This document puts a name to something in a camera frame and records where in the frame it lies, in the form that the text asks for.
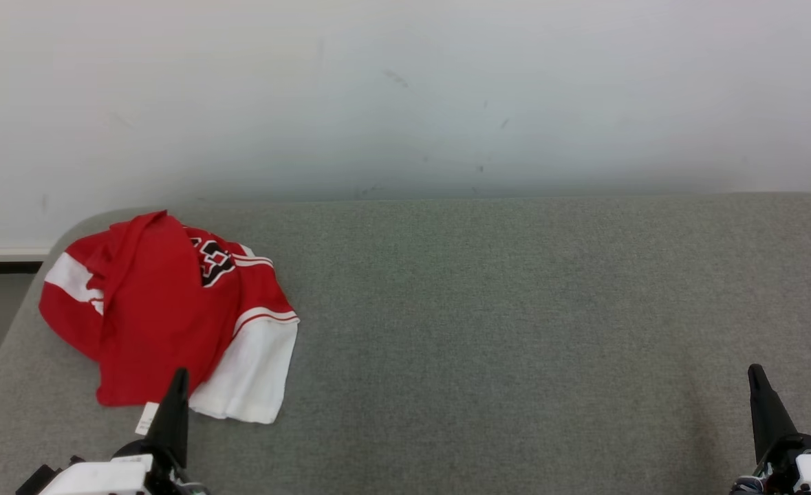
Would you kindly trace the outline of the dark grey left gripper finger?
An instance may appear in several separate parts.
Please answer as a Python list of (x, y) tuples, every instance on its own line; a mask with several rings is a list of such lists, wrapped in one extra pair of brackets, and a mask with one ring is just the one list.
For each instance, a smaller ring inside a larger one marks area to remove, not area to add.
[(180, 475), (188, 458), (189, 372), (179, 368), (173, 374), (165, 397), (155, 412), (145, 445), (162, 465)]

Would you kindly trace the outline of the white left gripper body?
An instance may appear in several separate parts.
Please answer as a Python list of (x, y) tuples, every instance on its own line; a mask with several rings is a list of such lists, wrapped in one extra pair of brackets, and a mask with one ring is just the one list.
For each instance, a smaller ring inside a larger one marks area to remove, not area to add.
[(170, 447), (133, 441), (108, 461), (73, 463), (39, 495), (208, 495)]

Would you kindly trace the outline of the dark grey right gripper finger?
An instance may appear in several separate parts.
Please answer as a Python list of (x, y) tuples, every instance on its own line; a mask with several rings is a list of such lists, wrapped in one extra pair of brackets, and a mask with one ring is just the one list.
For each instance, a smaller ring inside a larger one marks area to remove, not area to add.
[(760, 364), (748, 367), (748, 384), (755, 460), (760, 463), (777, 441), (798, 430)]

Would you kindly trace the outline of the red and white shirt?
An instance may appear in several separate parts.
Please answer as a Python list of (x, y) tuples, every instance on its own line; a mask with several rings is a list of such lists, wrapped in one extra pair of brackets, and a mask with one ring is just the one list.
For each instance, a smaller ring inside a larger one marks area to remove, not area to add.
[(270, 425), (299, 317), (270, 258), (165, 210), (73, 241), (47, 271), (50, 329), (99, 366), (103, 406), (159, 402), (187, 369), (191, 410)]

